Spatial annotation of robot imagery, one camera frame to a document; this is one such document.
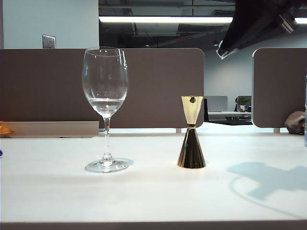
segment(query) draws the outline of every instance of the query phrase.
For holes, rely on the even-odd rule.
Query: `ceiling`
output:
[[[99,16],[233,16],[235,0],[99,0]],[[101,46],[198,47],[215,49],[229,25],[176,23],[102,23]],[[300,26],[296,33],[307,32]]]

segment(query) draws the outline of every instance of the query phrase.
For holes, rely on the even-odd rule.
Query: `glass base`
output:
[[[94,173],[111,173],[128,168],[128,163],[118,159],[112,161],[97,160],[89,163],[85,169]]]

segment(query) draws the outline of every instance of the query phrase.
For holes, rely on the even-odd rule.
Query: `desk surface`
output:
[[[203,169],[176,166],[183,133],[113,134],[113,156],[132,165],[109,174],[84,170],[103,137],[2,139],[1,226],[307,219],[304,136],[210,123],[197,131]]]
[[[208,112],[208,115],[251,115],[251,112]]]

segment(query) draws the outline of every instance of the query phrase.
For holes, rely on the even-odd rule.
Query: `jigger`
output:
[[[188,129],[184,137],[177,165],[189,169],[206,167],[195,129],[196,120],[201,110],[203,96],[181,96],[181,100]]]

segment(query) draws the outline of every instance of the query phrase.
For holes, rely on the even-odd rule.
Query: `electrical outlet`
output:
[[[55,49],[56,37],[43,34],[43,49]]]

